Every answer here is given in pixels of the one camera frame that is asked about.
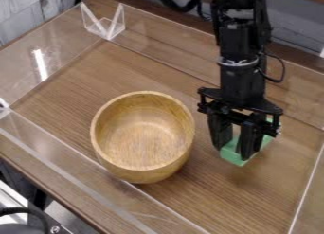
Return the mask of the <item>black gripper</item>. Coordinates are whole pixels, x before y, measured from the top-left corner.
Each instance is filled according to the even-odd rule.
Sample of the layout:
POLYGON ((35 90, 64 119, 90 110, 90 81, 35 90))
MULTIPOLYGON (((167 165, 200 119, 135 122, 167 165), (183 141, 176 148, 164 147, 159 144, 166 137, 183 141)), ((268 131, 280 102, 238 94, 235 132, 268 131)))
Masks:
POLYGON ((234 125, 240 126, 238 153, 248 160, 260 150, 263 133, 274 137, 280 131, 284 110, 266 98, 267 58, 232 61, 222 58, 220 87, 202 87, 199 112, 208 115, 212 145, 218 150, 234 139, 234 125), (266 120, 272 123, 264 126, 266 120))

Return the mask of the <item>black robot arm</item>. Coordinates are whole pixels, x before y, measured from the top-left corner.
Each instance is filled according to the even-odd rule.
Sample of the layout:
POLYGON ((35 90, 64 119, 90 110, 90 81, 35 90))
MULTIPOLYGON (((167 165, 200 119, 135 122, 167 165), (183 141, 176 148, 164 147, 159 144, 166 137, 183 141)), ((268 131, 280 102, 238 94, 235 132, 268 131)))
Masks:
POLYGON ((160 0, 178 12, 211 4, 212 30, 219 46, 220 86, 198 89, 198 111, 208 116, 212 145, 222 150, 238 141, 235 154, 247 161, 267 136, 280 131, 284 110, 266 98, 266 83, 283 78, 267 74, 271 24, 267 0, 160 0))

